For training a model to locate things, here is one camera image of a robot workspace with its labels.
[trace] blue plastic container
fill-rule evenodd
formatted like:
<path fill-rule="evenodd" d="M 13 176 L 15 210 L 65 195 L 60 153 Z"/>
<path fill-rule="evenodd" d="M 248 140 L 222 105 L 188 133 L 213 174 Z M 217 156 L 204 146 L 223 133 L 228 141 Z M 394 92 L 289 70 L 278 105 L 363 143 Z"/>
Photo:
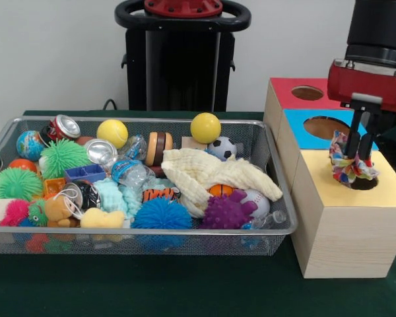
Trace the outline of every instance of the blue plastic container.
<path fill-rule="evenodd" d="M 71 183 L 74 180 L 88 180 L 90 183 L 106 178 L 106 172 L 98 164 L 75 167 L 65 170 L 65 180 Z"/>

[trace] colorful scrunchie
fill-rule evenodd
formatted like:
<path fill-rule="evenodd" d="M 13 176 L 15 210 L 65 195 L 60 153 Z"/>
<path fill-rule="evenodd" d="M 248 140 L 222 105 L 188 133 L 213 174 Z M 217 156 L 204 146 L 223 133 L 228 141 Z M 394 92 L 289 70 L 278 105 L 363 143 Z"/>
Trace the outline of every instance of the colorful scrunchie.
<path fill-rule="evenodd" d="M 331 140 L 329 156 L 333 165 L 333 178 L 340 183 L 350 186 L 356 178 L 373 180 L 379 175 L 379 172 L 373 167 L 371 157 L 368 160 L 360 160 L 358 154 L 355 158 L 344 156 L 347 135 L 335 131 L 333 140 Z"/>

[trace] wire mesh basket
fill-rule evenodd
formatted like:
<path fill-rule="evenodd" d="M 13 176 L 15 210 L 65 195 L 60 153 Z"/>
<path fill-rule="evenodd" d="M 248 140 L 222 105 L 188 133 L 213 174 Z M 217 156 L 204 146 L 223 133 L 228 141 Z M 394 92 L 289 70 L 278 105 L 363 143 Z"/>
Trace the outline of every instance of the wire mesh basket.
<path fill-rule="evenodd" d="M 52 117 L 21 117 L 8 122 L 0 133 L 0 170 L 17 155 L 16 141 L 28 130 L 41 130 Z M 95 136 L 106 118 L 73 118 L 83 136 Z M 145 137 L 167 131 L 180 146 L 190 135 L 191 120 L 118 118 L 131 135 Z M 283 191 L 271 211 L 286 213 L 286 221 L 269 229 L 201 230 L 194 220 L 190 230 L 163 229 L 63 229 L 0 227 L 0 254 L 173 254 L 173 255 L 273 255 L 287 234 L 297 226 L 296 213 L 287 188 L 270 129 L 259 121 L 221 120 L 222 135 L 238 145 L 240 156 L 264 170 Z"/>

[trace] yellow towel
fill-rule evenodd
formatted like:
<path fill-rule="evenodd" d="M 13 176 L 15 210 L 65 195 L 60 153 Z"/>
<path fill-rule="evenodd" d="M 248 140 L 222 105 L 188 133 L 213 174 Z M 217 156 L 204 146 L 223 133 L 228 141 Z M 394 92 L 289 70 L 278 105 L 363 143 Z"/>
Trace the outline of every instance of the yellow towel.
<path fill-rule="evenodd" d="M 222 162 L 202 150 L 180 149 L 164 151 L 161 167 L 167 178 L 181 192 L 180 203 L 192 217 L 203 218 L 214 185 L 225 184 L 233 188 L 261 192 L 271 201 L 282 197 L 279 187 L 258 167 L 244 159 L 230 157 Z"/>

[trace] yellow ball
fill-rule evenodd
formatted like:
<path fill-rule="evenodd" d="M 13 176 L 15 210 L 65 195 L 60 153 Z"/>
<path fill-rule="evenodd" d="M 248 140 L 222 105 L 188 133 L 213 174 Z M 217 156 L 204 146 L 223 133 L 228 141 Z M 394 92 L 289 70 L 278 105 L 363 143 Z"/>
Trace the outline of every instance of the yellow ball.
<path fill-rule="evenodd" d="M 125 145 L 128 136 L 126 125 L 115 119 L 102 122 L 97 129 L 97 138 L 113 143 L 117 149 Z"/>
<path fill-rule="evenodd" d="M 196 142 L 208 144 L 220 137 L 222 125 L 214 114 L 203 112 L 191 122 L 191 134 Z"/>

